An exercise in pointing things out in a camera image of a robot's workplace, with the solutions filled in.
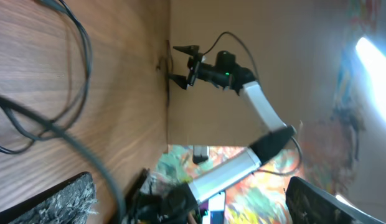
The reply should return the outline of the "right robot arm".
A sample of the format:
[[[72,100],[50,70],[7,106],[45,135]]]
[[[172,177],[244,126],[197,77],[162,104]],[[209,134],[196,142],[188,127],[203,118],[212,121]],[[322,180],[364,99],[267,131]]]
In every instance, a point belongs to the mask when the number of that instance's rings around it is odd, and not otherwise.
[[[173,49],[186,55],[187,74],[166,73],[168,142],[243,149],[188,183],[173,187],[159,211],[167,222],[184,218],[209,198],[259,171],[296,134],[266,98],[256,66],[239,65],[235,54],[226,50],[207,63],[207,54],[198,45]]]

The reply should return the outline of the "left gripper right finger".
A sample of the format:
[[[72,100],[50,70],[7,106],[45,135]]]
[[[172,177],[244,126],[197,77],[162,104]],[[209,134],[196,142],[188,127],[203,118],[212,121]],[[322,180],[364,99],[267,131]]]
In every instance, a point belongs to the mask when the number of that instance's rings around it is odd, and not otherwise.
[[[293,223],[300,224],[381,224],[381,221],[339,201],[306,180],[290,178],[285,192]]]

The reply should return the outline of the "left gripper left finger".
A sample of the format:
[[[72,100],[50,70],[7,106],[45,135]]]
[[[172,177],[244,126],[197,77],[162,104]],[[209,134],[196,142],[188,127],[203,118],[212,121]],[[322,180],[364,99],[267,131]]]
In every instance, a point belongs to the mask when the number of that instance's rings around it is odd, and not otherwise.
[[[1,223],[86,223],[95,214],[96,187],[89,172],[81,172],[0,212]]]

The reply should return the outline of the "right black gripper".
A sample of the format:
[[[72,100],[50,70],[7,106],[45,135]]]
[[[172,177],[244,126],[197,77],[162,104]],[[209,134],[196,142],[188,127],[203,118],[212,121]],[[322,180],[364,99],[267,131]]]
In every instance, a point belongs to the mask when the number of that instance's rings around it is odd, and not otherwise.
[[[196,78],[199,76],[199,67],[204,58],[203,53],[199,53],[198,45],[187,45],[187,46],[174,46],[174,50],[187,54],[189,57],[187,67],[189,74],[187,78],[183,75],[169,74],[168,79],[174,81],[183,90],[187,89],[187,85],[193,86]]]

